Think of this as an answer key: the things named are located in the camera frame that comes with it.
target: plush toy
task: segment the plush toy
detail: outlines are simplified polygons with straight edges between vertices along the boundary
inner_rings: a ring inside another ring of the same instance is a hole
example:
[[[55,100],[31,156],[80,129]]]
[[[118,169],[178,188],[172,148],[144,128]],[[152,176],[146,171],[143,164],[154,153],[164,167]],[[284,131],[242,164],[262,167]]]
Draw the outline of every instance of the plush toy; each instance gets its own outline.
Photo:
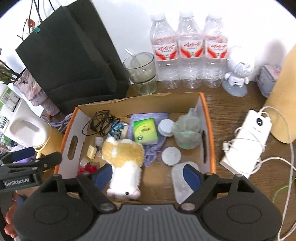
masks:
[[[139,185],[144,162],[142,144],[130,139],[117,141],[114,137],[109,137],[103,144],[102,158],[113,169],[107,195],[117,199],[138,199],[141,195]]]

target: gray ribbed panel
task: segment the gray ribbed panel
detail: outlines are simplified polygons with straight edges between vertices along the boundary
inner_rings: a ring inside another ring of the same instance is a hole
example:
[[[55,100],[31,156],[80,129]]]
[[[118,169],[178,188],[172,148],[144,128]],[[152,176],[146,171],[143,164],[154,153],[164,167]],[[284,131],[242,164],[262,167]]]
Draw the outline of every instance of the gray ribbed panel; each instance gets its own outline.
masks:
[[[219,241],[194,215],[179,213],[171,204],[129,205],[101,215],[91,231],[77,241]]]

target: white power adapter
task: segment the white power adapter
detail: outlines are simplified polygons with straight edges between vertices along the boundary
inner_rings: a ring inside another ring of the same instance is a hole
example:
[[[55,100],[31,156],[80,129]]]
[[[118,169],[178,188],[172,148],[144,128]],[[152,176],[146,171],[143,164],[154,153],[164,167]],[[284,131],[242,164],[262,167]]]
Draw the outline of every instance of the white power adapter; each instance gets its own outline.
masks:
[[[260,155],[265,151],[265,144],[271,130],[270,118],[261,112],[249,110],[243,125],[236,129],[236,137],[223,143],[225,156],[221,165],[233,174],[242,174],[249,178]]]

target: green cable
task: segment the green cable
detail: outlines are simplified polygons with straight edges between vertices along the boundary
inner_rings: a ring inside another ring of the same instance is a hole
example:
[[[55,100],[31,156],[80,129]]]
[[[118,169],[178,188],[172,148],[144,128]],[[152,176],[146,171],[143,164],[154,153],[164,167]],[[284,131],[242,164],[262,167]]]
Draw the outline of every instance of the green cable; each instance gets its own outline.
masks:
[[[272,203],[274,203],[274,201],[276,200],[276,196],[278,195],[278,193],[279,193],[281,190],[284,190],[285,188],[288,188],[288,187],[289,187],[289,185],[284,186],[284,187],[280,188],[279,190],[277,190],[276,193],[274,194],[273,199],[272,199]]]

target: translucent plastic bag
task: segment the translucent plastic bag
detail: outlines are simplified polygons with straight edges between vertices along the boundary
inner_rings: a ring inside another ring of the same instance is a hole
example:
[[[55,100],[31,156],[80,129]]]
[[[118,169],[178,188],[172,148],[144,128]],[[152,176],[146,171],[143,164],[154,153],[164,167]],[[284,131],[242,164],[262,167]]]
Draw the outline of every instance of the translucent plastic bag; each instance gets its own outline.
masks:
[[[201,143],[201,120],[194,108],[188,114],[181,115],[174,123],[173,133],[176,143],[183,149],[193,149]]]

